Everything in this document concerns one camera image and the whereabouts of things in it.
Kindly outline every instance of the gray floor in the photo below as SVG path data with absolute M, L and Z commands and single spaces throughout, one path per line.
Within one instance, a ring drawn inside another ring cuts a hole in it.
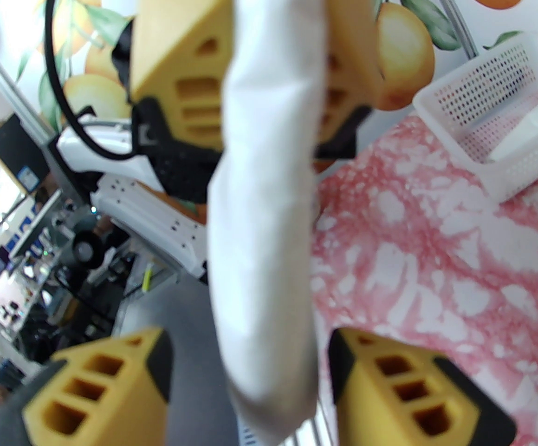
M 163 327 L 174 346 L 166 444 L 235 446 L 236 416 L 227 394 L 209 289 L 188 274 L 160 277 L 118 312 L 115 335 Z

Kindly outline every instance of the lemon wallpaper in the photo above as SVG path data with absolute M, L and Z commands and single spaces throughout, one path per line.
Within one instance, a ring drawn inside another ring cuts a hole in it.
M 60 130 L 64 121 L 44 68 L 44 1 L 0 0 L 0 62 Z M 110 53 L 136 11 L 137 0 L 57 0 L 56 61 L 74 109 L 91 105 L 100 117 L 129 116 Z M 374 19 L 386 83 L 378 110 L 358 130 L 359 149 L 413 110 L 413 96 L 430 81 L 520 31 L 538 31 L 538 0 L 374 0 Z

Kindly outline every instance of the white robot part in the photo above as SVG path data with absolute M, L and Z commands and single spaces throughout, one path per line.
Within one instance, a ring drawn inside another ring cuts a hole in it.
M 109 125 L 104 123 L 92 124 L 85 127 L 85 132 L 104 149 L 115 153 L 128 153 L 131 151 L 133 141 L 131 132 L 126 125 L 120 121 L 117 124 L 111 123 Z M 145 155 L 135 155 L 135 157 L 126 161 L 106 159 L 89 149 L 70 127 L 67 127 L 61 133 L 57 148 L 73 172 L 96 171 L 131 177 L 155 191 L 163 191 L 163 187 Z
M 91 202 L 123 228 L 171 255 L 178 263 L 200 278 L 205 273 L 207 232 L 169 204 L 144 189 L 132 178 L 104 175 Z
M 209 286 L 233 404 L 265 446 L 316 411 L 311 169 L 324 0 L 234 0 L 225 150 L 209 185 Z

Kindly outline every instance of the yellow 3d-printed part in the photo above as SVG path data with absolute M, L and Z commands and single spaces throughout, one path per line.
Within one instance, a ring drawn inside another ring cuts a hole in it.
M 172 355 L 150 329 L 55 353 L 65 365 L 23 409 L 33 446 L 160 446 Z
M 337 329 L 329 359 L 341 446 L 508 446 L 514 422 L 445 355 Z
M 326 8 L 328 89 L 319 143 L 352 119 L 358 125 L 362 117 L 354 114 L 377 100 L 382 85 L 371 0 L 326 0 Z M 132 40 L 133 103 L 153 98 L 175 140 L 221 151 L 220 87 L 233 50 L 232 0 L 140 0 Z

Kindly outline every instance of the metal rod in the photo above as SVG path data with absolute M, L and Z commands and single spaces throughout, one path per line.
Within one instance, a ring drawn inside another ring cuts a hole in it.
M 27 135 L 32 138 L 38 147 L 43 147 L 52 140 L 56 135 L 55 130 L 38 116 L 31 104 L 29 104 L 29 101 L 27 101 L 25 96 L 19 91 L 19 88 L 8 76 L 1 64 L 0 92 L 18 115 Z
M 465 50 L 467 57 L 469 59 L 475 58 L 479 55 L 479 52 L 477 51 L 477 46 L 475 46 L 473 36 L 471 36 L 471 32 L 469 32 L 469 28 L 467 27 L 465 20 L 460 14 L 460 11 L 456 6 L 455 1 L 440 0 L 440 2 L 447 13 L 448 19 L 453 24 L 453 27 L 456 31 L 458 38 L 460 39 L 460 42 L 462 43 L 462 48 Z

